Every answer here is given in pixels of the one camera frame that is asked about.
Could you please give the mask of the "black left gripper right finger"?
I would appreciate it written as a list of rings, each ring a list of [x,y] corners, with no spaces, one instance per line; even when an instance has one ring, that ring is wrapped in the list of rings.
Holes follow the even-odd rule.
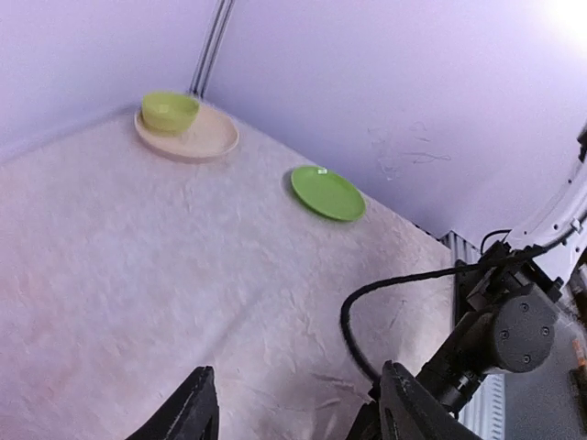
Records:
[[[379,397],[362,405],[352,424],[352,440],[478,437],[449,415],[400,363],[384,363],[375,390]]]

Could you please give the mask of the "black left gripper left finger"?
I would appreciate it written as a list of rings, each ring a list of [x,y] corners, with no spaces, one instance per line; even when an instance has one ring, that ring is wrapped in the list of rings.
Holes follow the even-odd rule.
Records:
[[[127,440],[215,440],[219,431],[219,406],[215,372],[196,368],[164,404]]]

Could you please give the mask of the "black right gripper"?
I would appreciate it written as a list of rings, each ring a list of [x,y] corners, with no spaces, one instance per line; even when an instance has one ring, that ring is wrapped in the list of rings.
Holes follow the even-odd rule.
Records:
[[[527,373],[549,357],[558,313],[535,284],[508,292],[500,302],[466,313],[416,375],[449,413],[458,413],[487,376]]]

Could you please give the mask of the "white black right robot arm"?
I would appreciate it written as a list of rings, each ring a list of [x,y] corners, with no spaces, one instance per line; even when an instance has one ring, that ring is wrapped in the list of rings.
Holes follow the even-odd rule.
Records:
[[[586,135],[560,190],[457,278],[455,328],[416,379],[458,414],[493,373],[541,366],[554,343],[555,304],[586,249]]]

